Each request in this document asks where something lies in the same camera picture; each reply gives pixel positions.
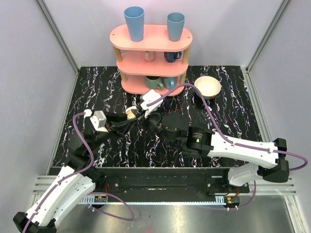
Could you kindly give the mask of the cream earbud charging case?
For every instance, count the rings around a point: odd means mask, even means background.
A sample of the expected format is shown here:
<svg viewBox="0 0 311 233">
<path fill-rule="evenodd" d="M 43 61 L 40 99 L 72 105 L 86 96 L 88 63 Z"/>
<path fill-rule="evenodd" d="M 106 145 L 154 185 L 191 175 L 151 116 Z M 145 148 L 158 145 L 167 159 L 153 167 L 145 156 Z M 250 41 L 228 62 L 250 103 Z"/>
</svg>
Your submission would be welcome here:
<svg viewBox="0 0 311 233">
<path fill-rule="evenodd" d="M 132 120 L 137 118 L 136 115 L 133 113 L 133 110 L 137 110 L 136 106 L 131 106 L 125 110 L 127 120 Z"/>
</svg>

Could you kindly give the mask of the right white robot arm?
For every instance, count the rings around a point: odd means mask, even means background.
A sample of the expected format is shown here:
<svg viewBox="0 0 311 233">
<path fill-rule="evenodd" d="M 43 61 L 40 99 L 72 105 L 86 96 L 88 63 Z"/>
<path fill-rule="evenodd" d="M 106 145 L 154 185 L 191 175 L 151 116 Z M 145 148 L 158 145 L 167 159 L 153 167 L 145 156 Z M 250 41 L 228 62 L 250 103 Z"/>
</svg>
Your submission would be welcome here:
<svg viewBox="0 0 311 233">
<path fill-rule="evenodd" d="M 221 136 L 203 127 L 190 126 L 189 120 L 177 112 L 161 115 L 136 106 L 126 110 L 129 119 L 144 121 L 145 127 L 155 132 L 166 143 L 180 147 L 183 156 L 191 158 L 225 157 L 246 161 L 245 165 L 230 168 L 221 179 L 221 188 L 232 192 L 238 186 L 256 180 L 285 183 L 289 178 L 289 162 L 279 148 L 286 148 L 284 139 L 273 142 L 255 142 L 230 136 Z"/>
</svg>

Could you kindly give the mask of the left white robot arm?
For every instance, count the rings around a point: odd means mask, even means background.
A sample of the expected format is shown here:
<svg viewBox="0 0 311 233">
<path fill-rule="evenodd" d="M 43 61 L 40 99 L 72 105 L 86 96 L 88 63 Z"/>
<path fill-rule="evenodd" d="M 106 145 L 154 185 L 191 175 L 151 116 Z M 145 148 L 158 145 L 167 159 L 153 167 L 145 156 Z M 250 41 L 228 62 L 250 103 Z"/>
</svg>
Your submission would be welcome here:
<svg viewBox="0 0 311 233">
<path fill-rule="evenodd" d="M 137 123 L 127 114 L 114 114 L 89 109 L 76 114 L 72 120 L 74 132 L 69 136 L 69 156 L 55 180 L 43 196 L 26 212 L 14 218 L 21 233 L 54 233 L 65 216 L 83 198 L 92 209 L 107 200 L 108 192 L 117 192 L 120 178 L 105 175 L 94 167 L 94 152 L 105 139 L 125 136 Z"/>
</svg>

